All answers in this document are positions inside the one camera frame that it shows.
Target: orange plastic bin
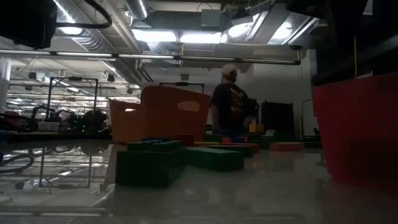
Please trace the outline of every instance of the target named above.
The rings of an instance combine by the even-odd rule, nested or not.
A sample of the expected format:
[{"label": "orange plastic bin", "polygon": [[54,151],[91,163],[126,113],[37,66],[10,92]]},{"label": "orange plastic bin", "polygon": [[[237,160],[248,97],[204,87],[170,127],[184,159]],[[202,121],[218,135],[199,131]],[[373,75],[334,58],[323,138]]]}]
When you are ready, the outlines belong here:
[{"label": "orange plastic bin", "polygon": [[368,187],[397,187],[398,73],[313,90],[329,173]]},{"label": "orange plastic bin", "polygon": [[202,141],[209,98],[173,87],[148,86],[141,93],[141,104],[110,100],[113,140],[127,143],[193,134],[195,141]]}]

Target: yellow block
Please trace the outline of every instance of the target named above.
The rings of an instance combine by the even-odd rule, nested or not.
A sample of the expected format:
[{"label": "yellow block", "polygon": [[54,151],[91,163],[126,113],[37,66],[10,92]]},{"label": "yellow block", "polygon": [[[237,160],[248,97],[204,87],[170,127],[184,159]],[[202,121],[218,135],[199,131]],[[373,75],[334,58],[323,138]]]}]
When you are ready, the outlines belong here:
[{"label": "yellow block", "polygon": [[264,125],[262,125],[262,124],[250,124],[249,132],[250,133],[263,133],[264,132]]},{"label": "yellow block", "polygon": [[195,142],[195,145],[212,145],[212,144],[220,144],[219,142]]}]

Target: toy building block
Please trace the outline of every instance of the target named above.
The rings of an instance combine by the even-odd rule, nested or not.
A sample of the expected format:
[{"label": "toy building block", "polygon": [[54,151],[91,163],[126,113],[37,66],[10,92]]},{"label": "toy building block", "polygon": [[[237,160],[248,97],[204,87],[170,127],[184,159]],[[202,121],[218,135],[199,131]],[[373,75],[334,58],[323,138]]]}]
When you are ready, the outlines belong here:
[{"label": "toy building block", "polygon": [[254,147],[253,146],[230,146],[230,145],[210,145],[205,146],[212,149],[222,149],[222,150],[231,150],[236,152],[242,152],[245,157],[253,157]]},{"label": "toy building block", "polygon": [[188,147],[187,152],[191,166],[217,171],[239,170],[244,166],[242,152],[207,147]]},{"label": "toy building block", "polygon": [[117,185],[167,187],[187,164],[187,152],[180,141],[134,142],[116,159]]}]

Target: graphic print on shirt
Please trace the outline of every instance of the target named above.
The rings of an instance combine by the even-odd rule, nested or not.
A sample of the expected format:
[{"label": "graphic print on shirt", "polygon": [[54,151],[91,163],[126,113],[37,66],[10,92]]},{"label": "graphic print on shirt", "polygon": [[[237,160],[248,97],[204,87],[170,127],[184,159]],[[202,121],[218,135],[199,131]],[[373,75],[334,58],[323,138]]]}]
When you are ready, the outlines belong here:
[{"label": "graphic print on shirt", "polygon": [[240,118],[242,115],[242,107],[243,107],[243,93],[238,93],[234,89],[230,88],[231,97],[232,97],[232,105],[231,105],[231,114],[234,118]]}]

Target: white cap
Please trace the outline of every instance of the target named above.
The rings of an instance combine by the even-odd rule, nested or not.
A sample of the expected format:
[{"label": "white cap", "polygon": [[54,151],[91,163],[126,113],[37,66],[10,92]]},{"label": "white cap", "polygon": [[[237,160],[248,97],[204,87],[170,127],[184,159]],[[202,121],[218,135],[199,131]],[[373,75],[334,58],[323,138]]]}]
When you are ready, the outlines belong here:
[{"label": "white cap", "polygon": [[231,72],[235,72],[234,75],[238,74],[238,69],[236,69],[235,65],[232,64],[228,64],[228,65],[224,65],[223,68],[221,69],[221,72],[224,75],[231,75]]}]

